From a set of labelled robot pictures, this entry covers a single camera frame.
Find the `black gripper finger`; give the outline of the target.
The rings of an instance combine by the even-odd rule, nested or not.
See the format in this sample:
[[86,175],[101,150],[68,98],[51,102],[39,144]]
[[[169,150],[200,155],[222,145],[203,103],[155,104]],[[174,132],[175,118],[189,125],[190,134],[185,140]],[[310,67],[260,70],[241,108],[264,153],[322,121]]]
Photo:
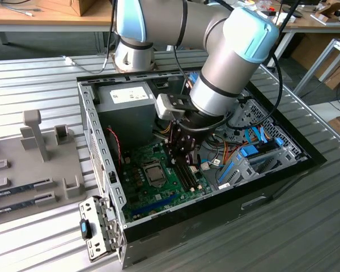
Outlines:
[[177,162],[187,166],[200,165],[199,145],[193,137],[184,135],[177,142]]
[[184,165],[184,141],[181,128],[176,121],[170,122],[166,153],[170,165]]

